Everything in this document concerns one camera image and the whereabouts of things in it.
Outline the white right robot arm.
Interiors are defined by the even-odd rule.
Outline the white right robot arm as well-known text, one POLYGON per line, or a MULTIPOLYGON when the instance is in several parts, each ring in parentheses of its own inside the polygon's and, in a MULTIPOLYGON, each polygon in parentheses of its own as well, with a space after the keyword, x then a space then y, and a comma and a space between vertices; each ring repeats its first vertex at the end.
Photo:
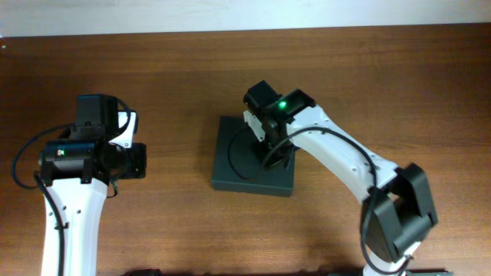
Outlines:
POLYGON ((243 102, 261 167, 288 164, 296 150, 316 158, 361 204, 362 273, 407 275, 415 251, 438 223, 424 170, 415 163, 401 167, 363 146, 302 90, 282 96, 262 80, 243 102))

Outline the black storage box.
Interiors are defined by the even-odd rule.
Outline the black storage box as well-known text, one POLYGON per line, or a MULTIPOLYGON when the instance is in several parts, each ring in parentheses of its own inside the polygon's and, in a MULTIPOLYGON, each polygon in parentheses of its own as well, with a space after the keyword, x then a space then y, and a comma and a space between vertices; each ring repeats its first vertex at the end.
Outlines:
POLYGON ((294 191, 295 154, 290 167, 261 169, 252 151, 258 141, 238 117, 221 117, 213 162, 212 187, 227 192, 244 192, 289 197, 294 191))

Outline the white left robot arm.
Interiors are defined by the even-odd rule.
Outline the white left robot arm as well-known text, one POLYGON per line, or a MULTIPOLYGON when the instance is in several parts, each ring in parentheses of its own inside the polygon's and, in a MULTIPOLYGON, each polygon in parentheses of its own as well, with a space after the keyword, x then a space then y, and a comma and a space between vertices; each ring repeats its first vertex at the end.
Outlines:
POLYGON ((102 208, 117 183, 146 175, 147 147, 133 140, 137 112, 121 99, 77 97, 76 120, 46 143, 34 177, 45 201, 43 275, 95 275, 102 208))

